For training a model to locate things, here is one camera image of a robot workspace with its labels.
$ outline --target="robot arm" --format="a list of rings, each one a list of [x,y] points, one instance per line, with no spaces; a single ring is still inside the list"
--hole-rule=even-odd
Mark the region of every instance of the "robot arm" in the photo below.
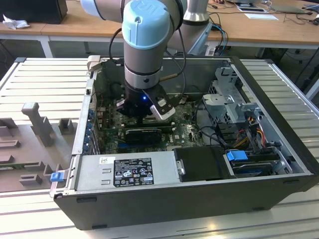
[[[167,47],[188,53],[203,47],[211,29],[208,0],[81,0],[85,11],[104,20],[122,22],[126,99],[119,112],[142,118],[151,113],[165,120],[175,108],[159,84]]]

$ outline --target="power supply label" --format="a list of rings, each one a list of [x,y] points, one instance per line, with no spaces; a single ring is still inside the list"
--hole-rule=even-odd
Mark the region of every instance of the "power supply label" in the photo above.
[[[129,187],[154,184],[151,158],[114,160],[115,187]]]

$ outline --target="computer case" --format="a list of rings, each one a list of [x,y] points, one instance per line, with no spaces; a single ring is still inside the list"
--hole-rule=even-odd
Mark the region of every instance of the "computer case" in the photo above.
[[[68,11],[65,0],[0,0],[0,20],[3,14],[28,23],[60,24]]]

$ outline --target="crumpled paper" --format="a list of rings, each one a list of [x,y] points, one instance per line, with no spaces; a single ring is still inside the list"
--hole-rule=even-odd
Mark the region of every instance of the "crumpled paper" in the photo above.
[[[4,21],[2,23],[7,26],[7,28],[11,28],[16,30],[17,28],[25,28],[29,27],[28,23],[25,20],[12,20],[3,15]]]

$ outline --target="yellow wire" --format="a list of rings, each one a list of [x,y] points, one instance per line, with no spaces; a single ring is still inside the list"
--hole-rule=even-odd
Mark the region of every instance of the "yellow wire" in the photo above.
[[[260,133],[260,135],[261,135],[261,144],[264,145],[264,142],[263,142],[264,141],[264,134],[261,131],[259,131],[259,130],[257,132]]]
[[[238,144],[236,144],[236,145],[234,146],[234,148],[243,145],[247,140],[249,140],[248,137],[244,138],[241,142],[239,142]]]

